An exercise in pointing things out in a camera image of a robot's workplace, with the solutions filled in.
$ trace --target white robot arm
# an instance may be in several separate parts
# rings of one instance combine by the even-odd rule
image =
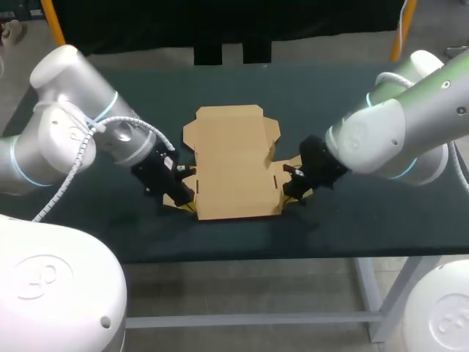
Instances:
[[[168,194],[177,206],[193,201],[182,179],[195,170],[179,166],[168,139],[143,122],[76,48],[52,51],[36,66],[30,83],[39,103],[20,136],[0,140],[0,193],[22,195],[64,180],[88,136],[77,171],[93,162],[96,142],[152,195]],[[100,133],[89,134],[93,128]]]
[[[310,136],[301,143],[301,172],[287,170],[293,180],[284,193],[300,199],[310,188],[332,187],[347,171],[417,186],[432,182],[446,167],[446,143],[456,155],[452,141],[469,134],[468,72],[469,53],[443,65],[417,51],[394,73],[382,73],[325,141]]]

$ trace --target cardboard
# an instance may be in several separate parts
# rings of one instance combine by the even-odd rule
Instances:
[[[283,165],[300,166],[300,156],[273,162],[280,128],[260,107],[200,108],[183,136],[196,156],[197,173],[184,181],[196,193],[199,220],[281,214],[291,179]],[[174,206],[166,195],[163,204]]]

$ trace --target yellow pole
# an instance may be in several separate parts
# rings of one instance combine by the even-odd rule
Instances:
[[[391,52],[391,61],[396,62],[401,57],[400,47],[404,48],[405,39],[412,23],[413,14],[416,11],[417,0],[408,0],[402,16],[402,45],[399,42],[399,28],[396,30],[396,39],[394,39],[393,50]]]
[[[56,10],[53,9],[52,0],[41,0],[47,22],[52,31],[53,40],[57,46],[65,45],[65,38],[60,28],[59,19],[57,18]]]

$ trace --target cable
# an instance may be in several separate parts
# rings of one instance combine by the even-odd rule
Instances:
[[[380,73],[378,77],[376,77],[374,85],[378,85],[382,81],[392,81],[406,88],[411,88],[411,86],[414,85],[414,83],[412,81],[409,81],[407,78],[392,72]]]
[[[115,117],[108,117],[107,119],[104,119],[103,121],[99,122],[99,125],[108,125],[109,123],[112,122],[117,122],[117,121],[123,121],[123,122],[130,122],[134,123],[137,125],[141,125],[145,128],[148,128],[150,131],[152,131],[154,134],[156,134],[166,145],[168,150],[174,150],[173,145],[171,142],[155,127],[151,126],[149,123],[146,123],[145,121],[142,121],[140,119],[137,119],[135,117],[125,117],[125,116],[115,116]],[[73,181],[73,178],[75,175],[78,173],[78,170],[80,169],[80,166],[82,164],[86,149],[88,147],[89,141],[93,138],[93,136],[98,132],[97,127],[93,127],[89,132],[85,135],[83,138],[83,141],[80,144],[80,147],[78,149],[78,154],[75,158],[75,161],[73,162],[72,169],[68,173],[68,176],[65,178],[64,182],[60,186],[59,190],[54,194],[52,199],[45,205],[45,207],[34,217],[32,222],[40,222],[44,219],[44,216],[47,215],[49,211],[54,207],[55,204],[62,198],[68,187]]]
[[[3,78],[3,74],[5,73],[5,63],[3,58],[0,55],[0,78]]]
[[[449,148],[449,155],[451,156],[451,159],[453,160],[454,168],[456,169],[456,175],[457,178],[459,178],[459,181],[462,184],[462,187],[466,190],[466,192],[469,193],[469,183],[466,180],[466,177],[462,173],[462,168],[461,164],[459,163],[459,159],[457,157],[457,152],[456,152],[456,143],[454,141],[448,143],[448,148]]]
[[[399,56],[402,55],[402,18],[404,17],[405,7],[407,6],[407,1],[404,1],[402,5],[401,12],[399,14]]]

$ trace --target floor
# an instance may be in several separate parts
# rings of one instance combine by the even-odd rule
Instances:
[[[404,55],[423,48],[443,57],[446,46],[469,38],[469,6],[459,0],[422,0]],[[27,23],[28,32],[12,50],[1,51],[0,132],[28,87],[29,73],[53,49],[43,21]],[[274,62],[383,62],[393,32],[343,34],[274,43]],[[160,49],[94,56],[99,66],[177,69],[192,65],[191,49]],[[241,63],[239,45],[224,47],[226,65]],[[458,141],[469,161],[469,137]],[[448,262],[469,256],[445,257]],[[405,258],[380,258],[374,267],[385,295]],[[363,309],[352,260],[265,260],[125,266],[129,315],[190,315],[236,312],[286,312]],[[133,330],[127,351],[322,351],[405,352],[398,329],[384,345],[369,343],[363,324],[328,326],[238,326]]]

